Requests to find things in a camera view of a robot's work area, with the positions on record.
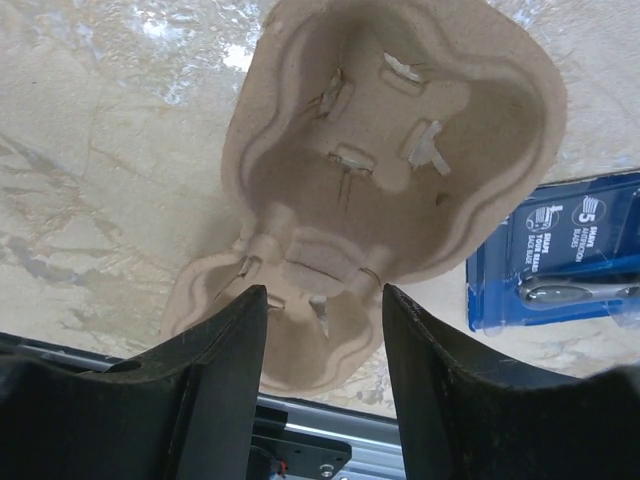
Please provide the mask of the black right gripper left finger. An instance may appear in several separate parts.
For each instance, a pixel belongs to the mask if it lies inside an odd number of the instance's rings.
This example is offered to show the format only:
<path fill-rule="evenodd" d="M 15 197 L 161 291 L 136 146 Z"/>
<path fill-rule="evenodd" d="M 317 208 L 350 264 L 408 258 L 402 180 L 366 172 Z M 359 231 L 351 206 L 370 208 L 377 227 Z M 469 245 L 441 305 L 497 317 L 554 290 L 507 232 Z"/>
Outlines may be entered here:
<path fill-rule="evenodd" d="M 5 479 L 242 479 L 267 330 L 248 288 L 206 321 L 106 371 L 1 338 Z"/>

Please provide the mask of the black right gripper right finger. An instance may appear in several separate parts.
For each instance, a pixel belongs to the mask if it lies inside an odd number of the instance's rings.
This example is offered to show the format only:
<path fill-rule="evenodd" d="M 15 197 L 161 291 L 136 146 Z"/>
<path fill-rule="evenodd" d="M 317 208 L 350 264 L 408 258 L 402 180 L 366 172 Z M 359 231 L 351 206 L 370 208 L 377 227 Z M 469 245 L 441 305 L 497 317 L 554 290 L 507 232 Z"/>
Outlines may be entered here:
<path fill-rule="evenodd" d="M 578 379 L 518 361 L 394 286 L 382 320 L 410 479 L 635 479 L 639 369 Z"/>

